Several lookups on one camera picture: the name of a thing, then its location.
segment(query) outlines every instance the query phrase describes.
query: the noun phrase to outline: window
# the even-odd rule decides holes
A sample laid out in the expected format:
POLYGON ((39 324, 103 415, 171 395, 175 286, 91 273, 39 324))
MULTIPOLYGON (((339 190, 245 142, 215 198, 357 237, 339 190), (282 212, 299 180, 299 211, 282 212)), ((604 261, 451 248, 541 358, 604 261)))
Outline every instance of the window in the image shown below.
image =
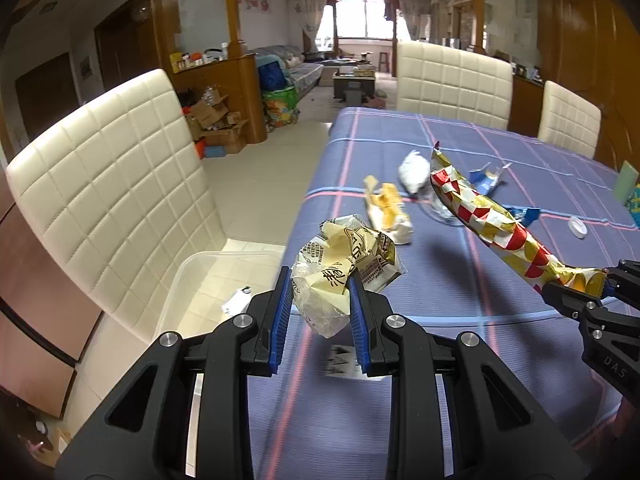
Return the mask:
MULTIPOLYGON (((337 0, 335 18, 338 38, 366 38, 371 40, 392 40, 394 22, 387 19, 389 8, 385 0, 337 0)), ((411 41, 402 12, 396 9, 399 41, 411 41)), ((334 49, 334 8, 324 6, 322 21, 316 35, 319 52, 334 49)))

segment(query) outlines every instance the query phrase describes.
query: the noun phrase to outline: doorway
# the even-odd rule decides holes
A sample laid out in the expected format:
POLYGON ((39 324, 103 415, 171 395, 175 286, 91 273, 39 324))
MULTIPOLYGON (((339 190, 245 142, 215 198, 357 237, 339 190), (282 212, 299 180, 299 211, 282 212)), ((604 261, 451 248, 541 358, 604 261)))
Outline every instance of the doorway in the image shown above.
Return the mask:
POLYGON ((15 80, 22 122, 29 140, 78 108, 78 94, 65 52, 15 80))
POLYGON ((138 46, 137 25, 131 18, 133 0, 112 12, 95 27, 104 90, 111 90, 146 72, 138 46))

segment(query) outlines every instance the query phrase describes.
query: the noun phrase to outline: plaid tablecloth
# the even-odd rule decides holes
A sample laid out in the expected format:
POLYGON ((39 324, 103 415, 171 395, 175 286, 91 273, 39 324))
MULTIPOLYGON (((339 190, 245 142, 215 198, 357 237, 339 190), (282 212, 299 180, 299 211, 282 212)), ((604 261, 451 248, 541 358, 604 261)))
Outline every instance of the plaid tablecloth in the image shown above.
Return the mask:
MULTIPOLYGON (((398 182, 411 150, 428 159, 436 140, 463 173, 487 162, 512 162, 492 198, 502 205, 535 206, 542 215, 530 231, 561 261, 579 267, 614 266, 640 257, 640 232, 613 197, 617 174, 555 146, 509 132, 416 114, 346 108, 334 123, 289 240, 285 262, 318 232, 321 221, 366 216, 362 179, 398 182), (569 231, 569 216, 587 224, 584 240, 569 231)), ((577 323, 561 317, 462 227, 428 217, 407 201, 413 242, 400 246, 408 270, 385 289, 396 312, 432 333, 455 337, 474 330, 536 397, 562 432, 594 456, 613 420, 620 395, 580 360, 577 323)), ((607 306, 628 312, 626 305, 607 306)), ((277 377, 251 378, 250 414, 256 478, 383 479, 390 380, 326 377, 332 344, 292 316, 277 377)), ((445 425, 445 439, 448 435, 445 425)), ((446 446, 447 471, 450 447, 446 446)))

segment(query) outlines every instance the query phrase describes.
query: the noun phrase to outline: curtain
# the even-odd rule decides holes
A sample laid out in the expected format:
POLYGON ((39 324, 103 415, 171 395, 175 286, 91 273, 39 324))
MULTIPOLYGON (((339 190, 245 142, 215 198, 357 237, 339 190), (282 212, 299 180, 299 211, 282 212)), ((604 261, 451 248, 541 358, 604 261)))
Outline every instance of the curtain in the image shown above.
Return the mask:
POLYGON ((400 0, 400 10, 412 40, 420 38, 420 16, 431 12, 431 0, 400 0))
POLYGON ((300 27, 311 40, 311 52, 316 51, 316 35, 322 22, 326 0, 287 0, 300 27))

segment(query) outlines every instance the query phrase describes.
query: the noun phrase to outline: cream leather chair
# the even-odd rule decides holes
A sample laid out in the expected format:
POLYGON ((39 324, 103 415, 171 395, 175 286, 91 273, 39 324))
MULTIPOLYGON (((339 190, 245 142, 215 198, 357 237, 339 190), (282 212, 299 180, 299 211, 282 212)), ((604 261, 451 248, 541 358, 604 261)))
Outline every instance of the cream leather chair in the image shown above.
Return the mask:
POLYGON ((178 266, 226 241, 162 70, 62 119, 12 160, 6 176, 58 265, 145 342, 178 266))
POLYGON ((538 138, 593 158, 601 118, 596 105, 553 81, 547 81, 538 138))
POLYGON ((398 43, 398 110, 506 129, 511 65, 431 43, 398 43))

